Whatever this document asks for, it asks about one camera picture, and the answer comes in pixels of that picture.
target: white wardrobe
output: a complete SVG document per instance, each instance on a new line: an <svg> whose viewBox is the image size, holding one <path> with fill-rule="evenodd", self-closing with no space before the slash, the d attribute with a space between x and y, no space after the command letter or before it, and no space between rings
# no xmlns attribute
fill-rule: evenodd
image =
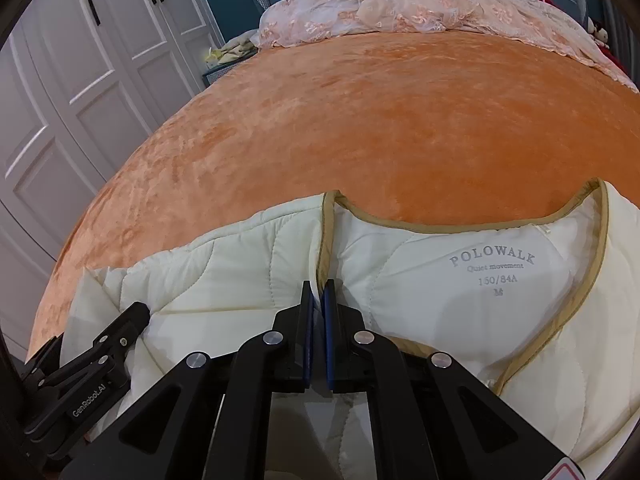
<svg viewBox="0 0 640 480"><path fill-rule="evenodd" d="M33 0L21 17L0 51L0 326L16 356L84 208L204 89L221 43L205 0Z"/></svg>

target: orange blanket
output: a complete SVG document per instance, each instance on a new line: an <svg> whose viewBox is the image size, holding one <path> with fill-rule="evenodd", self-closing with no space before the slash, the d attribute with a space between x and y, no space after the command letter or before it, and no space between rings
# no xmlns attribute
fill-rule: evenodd
<svg viewBox="0 0 640 480"><path fill-rule="evenodd" d="M470 32L269 50L167 121L63 248L30 353L64 330L81 269L130 266L297 197L340 189L423 224L535 218L592 176L640 205L640 97L580 63Z"/></svg>

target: metal pivot bolt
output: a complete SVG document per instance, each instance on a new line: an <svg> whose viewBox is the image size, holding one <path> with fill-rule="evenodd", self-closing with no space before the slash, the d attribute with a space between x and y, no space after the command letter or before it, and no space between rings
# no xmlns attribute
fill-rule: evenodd
<svg viewBox="0 0 640 480"><path fill-rule="evenodd" d="M369 330L360 330L353 335L353 339L356 343L361 345L368 345L373 343L373 340L376 338Z"/></svg>
<svg viewBox="0 0 640 480"><path fill-rule="evenodd" d="M449 354L445 354L444 352L437 352L436 354L431 356L431 362L435 367L449 368L451 366L452 360Z"/></svg>
<svg viewBox="0 0 640 480"><path fill-rule="evenodd" d="M204 363L207 362L207 356L196 352L187 357L187 366L189 368L200 368Z"/></svg>
<svg viewBox="0 0 640 480"><path fill-rule="evenodd" d="M282 343L283 339L284 336L277 330L271 330L271 332L267 332L262 336L262 340L267 343L267 345L277 345Z"/></svg>

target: triangular cutout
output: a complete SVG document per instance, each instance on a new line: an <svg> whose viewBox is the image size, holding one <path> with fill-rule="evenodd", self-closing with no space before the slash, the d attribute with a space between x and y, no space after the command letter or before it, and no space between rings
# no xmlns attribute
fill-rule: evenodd
<svg viewBox="0 0 640 480"><path fill-rule="evenodd" d="M478 399L476 394L464 386L458 389L458 393L485 453L498 451L517 441L518 434L513 428Z"/></svg>
<svg viewBox="0 0 640 480"><path fill-rule="evenodd" d="M120 431L120 440L145 453L155 453L178 397L180 397L178 386L167 388Z"/></svg>

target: floral lace fabric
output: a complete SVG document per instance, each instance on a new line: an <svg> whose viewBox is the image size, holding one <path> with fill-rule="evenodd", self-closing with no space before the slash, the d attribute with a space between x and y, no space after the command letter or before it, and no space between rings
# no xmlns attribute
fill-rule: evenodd
<svg viewBox="0 0 640 480"><path fill-rule="evenodd" d="M259 48L364 32L493 34L568 56L638 89L590 35L562 10L537 0L281 0L260 19Z"/></svg>

